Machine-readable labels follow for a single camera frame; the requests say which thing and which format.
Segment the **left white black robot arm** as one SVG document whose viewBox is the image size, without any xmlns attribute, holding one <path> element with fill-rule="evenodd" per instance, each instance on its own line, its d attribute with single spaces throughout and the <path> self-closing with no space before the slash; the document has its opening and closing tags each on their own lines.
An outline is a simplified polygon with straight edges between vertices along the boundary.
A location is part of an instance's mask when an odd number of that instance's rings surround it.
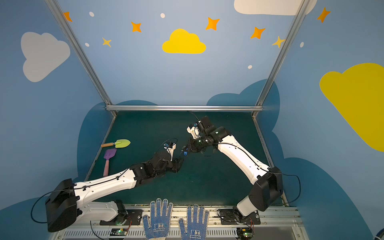
<svg viewBox="0 0 384 240">
<path fill-rule="evenodd" d="M 179 172 L 184 158 L 183 153 L 173 158 L 171 150 L 164 150 L 155 153 L 149 161 L 132 165 L 114 175 L 88 182 L 61 181 L 45 201 L 48 232 L 58 232 L 71 226 L 84 213 L 81 208 L 94 200 L 138 188 L 167 172 Z"/>
</svg>

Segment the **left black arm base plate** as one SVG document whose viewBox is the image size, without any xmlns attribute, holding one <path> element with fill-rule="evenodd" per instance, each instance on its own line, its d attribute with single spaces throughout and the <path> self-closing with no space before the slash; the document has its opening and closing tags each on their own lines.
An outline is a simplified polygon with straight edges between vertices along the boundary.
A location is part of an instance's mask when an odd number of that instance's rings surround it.
<svg viewBox="0 0 384 240">
<path fill-rule="evenodd" d="M 100 221 L 101 226 L 138 226 L 141 224 L 143 210 L 125 210 L 119 212 L 111 221 Z"/>
</svg>

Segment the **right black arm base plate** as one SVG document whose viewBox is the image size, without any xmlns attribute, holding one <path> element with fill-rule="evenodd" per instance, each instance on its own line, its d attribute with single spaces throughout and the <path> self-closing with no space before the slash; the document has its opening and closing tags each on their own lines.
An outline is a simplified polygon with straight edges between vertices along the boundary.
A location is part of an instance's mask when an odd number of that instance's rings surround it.
<svg viewBox="0 0 384 240">
<path fill-rule="evenodd" d="M 218 209 L 217 215 L 222 225 L 260 225 L 259 212 L 253 212 L 248 216 L 243 216 L 235 209 Z"/>
</svg>

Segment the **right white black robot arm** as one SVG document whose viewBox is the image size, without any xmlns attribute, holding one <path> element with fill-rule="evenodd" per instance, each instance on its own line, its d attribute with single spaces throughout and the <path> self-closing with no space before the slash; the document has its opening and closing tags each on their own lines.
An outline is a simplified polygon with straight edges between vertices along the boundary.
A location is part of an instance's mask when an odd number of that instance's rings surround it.
<svg viewBox="0 0 384 240">
<path fill-rule="evenodd" d="M 191 137 L 182 153 L 200 153 L 214 147 L 226 155 L 246 175 L 253 185 L 250 193 L 235 207 L 240 218 L 256 211 L 264 212 L 283 194 L 283 174 L 277 167 L 269 167 L 247 151 L 224 127 L 215 127 L 205 116 L 187 127 Z"/>
</svg>

